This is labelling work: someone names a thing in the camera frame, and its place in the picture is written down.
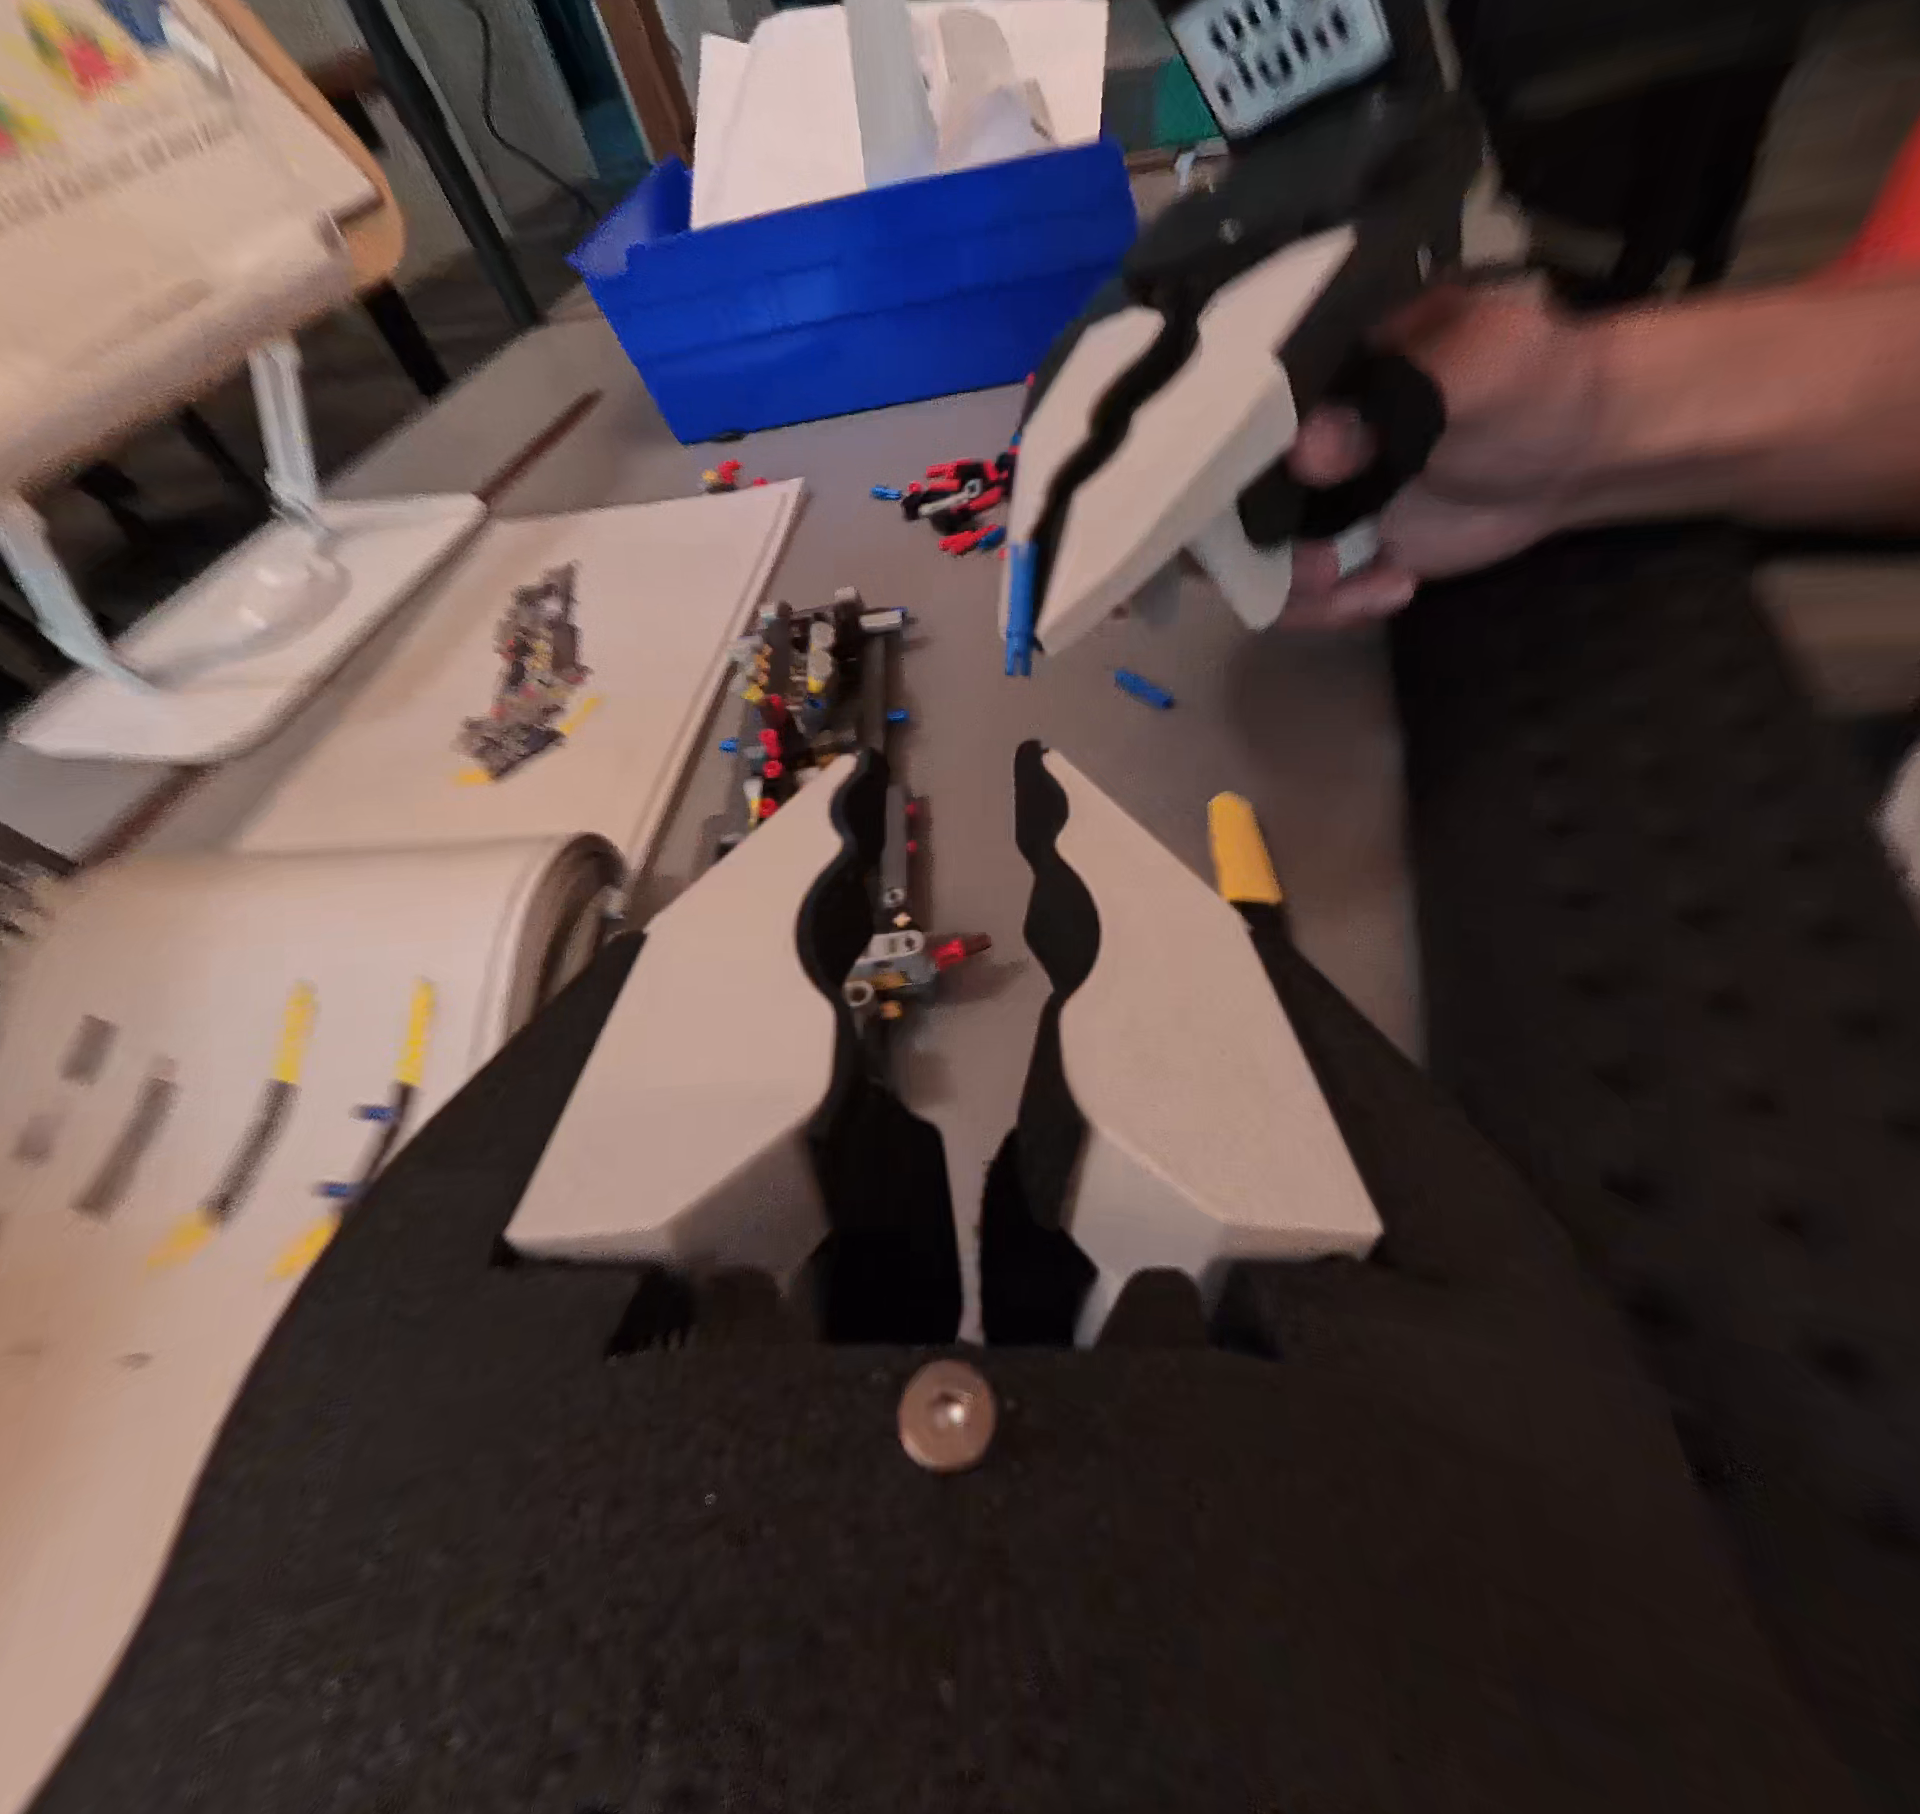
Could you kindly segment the printed paper sign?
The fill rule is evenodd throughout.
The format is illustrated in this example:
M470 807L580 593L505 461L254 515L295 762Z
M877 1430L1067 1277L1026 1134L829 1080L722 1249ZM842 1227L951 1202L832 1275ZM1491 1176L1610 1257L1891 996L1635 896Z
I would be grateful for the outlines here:
M400 266L380 163L244 0L4 0L4 492Z

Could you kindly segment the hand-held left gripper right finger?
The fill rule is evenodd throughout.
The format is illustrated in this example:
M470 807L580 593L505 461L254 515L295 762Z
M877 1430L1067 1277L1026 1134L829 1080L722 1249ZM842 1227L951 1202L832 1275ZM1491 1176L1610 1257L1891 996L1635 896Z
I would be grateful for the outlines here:
M1024 743L1022 939L1046 999L980 1200L980 1334L1092 1346L1144 1275L1365 1260L1383 1220L1257 925L1060 751Z

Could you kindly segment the blue plastic bin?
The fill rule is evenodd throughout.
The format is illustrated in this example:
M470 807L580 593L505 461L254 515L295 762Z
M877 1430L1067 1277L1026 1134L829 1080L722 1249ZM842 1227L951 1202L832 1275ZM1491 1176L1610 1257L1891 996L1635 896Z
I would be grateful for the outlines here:
M569 259L684 447L1021 386L1139 237L1108 141L705 228L697 183L663 160Z

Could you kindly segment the instruction booklet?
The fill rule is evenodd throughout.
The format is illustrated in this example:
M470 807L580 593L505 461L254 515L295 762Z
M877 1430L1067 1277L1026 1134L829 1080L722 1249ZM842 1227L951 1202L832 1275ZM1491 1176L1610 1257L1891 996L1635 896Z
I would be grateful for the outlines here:
M607 939L803 502L494 526L228 846L31 894L4 969L4 1810L103 1697L349 1211Z

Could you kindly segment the yellow lego panel piece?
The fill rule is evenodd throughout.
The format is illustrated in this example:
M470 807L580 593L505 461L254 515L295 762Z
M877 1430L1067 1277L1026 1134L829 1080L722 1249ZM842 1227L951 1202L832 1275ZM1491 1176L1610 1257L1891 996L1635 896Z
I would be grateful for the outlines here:
M1286 934L1286 890L1253 802L1230 790L1213 795L1207 828L1217 894L1250 925Z

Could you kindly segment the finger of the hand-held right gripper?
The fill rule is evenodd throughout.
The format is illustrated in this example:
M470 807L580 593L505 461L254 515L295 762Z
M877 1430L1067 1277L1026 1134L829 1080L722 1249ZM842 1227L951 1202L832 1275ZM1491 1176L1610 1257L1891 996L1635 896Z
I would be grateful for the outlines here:
M1192 302L1108 302L1034 381L1007 540L1039 549L1039 603L1176 603L1198 526L1205 402Z
M1239 504L1293 449L1301 411L1281 353L1354 246L1354 228L1337 227L1229 280L1200 307L1194 342L1166 382L1121 409L1116 447L1069 485L1051 564L1030 571L1042 651L1083 643L1184 554L1247 631L1281 622L1294 579L1291 536L1257 549Z

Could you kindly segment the person's right forearm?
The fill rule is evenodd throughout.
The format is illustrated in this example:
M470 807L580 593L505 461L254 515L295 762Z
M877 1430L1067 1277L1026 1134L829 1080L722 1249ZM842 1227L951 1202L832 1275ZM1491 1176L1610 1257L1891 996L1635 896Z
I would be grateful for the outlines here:
M1914 268L1626 309L1582 327L1580 360L1572 526L1917 534Z

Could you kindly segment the lego car chassis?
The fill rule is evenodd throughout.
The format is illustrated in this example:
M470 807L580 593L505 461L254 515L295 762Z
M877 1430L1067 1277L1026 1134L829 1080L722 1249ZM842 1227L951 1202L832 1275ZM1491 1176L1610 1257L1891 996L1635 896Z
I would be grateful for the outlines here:
M703 863L718 865L766 827L799 792L863 753L896 753L912 729L903 702L900 663L914 616L900 605L866 600L852 587L832 600L797 606L764 603L731 649L733 735L725 808L703 828ZM925 796L896 773L883 807L883 846L869 893L875 932L852 966L844 1000L857 1025L885 1035L911 1011L931 1007L945 976L987 954L983 932L931 932L925 919Z

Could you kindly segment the pile of red blue lego pins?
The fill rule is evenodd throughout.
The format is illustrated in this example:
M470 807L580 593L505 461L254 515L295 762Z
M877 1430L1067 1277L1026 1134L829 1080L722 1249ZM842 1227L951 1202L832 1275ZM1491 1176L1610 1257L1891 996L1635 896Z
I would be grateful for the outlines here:
M1019 458L1014 442L993 457L937 462L919 480L872 485L870 501L932 530L942 554L994 554L1007 542L1005 516L1013 507Z

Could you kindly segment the white paper sheets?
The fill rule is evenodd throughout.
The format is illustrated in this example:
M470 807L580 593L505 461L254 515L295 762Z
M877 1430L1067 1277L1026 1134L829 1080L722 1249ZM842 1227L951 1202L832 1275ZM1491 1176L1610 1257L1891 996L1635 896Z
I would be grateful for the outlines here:
M912 0L932 118L931 171L980 171L1092 146L1103 131L1108 0ZM846 12L799 7L746 43L700 43L692 231L870 188Z

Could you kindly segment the translucent plastic tube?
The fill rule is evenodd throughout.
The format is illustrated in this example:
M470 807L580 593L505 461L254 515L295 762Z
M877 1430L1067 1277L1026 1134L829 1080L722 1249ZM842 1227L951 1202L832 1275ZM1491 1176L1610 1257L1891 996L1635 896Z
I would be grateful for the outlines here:
M940 126L911 0L841 0L866 190L926 179L940 163Z

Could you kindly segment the person's right hand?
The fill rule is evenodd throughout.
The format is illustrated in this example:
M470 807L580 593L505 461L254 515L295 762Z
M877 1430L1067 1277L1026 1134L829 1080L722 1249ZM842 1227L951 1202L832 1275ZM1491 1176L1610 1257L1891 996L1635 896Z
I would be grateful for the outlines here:
M1378 515L1352 573L1327 546L1294 562L1282 626L1338 632L1389 621L1418 591L1524 554L1569 526L1591 466L1596 338L1544 278L1443 285L1374 332L1439 390L1446 428Z

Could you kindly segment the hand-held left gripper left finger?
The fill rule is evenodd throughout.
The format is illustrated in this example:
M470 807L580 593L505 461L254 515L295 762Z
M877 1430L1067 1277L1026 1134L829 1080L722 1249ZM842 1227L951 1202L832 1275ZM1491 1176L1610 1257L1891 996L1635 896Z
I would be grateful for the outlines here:
M508 1251L795 1280L829 1234L808 1133L852 1070L888 778L834 760L649 922Z

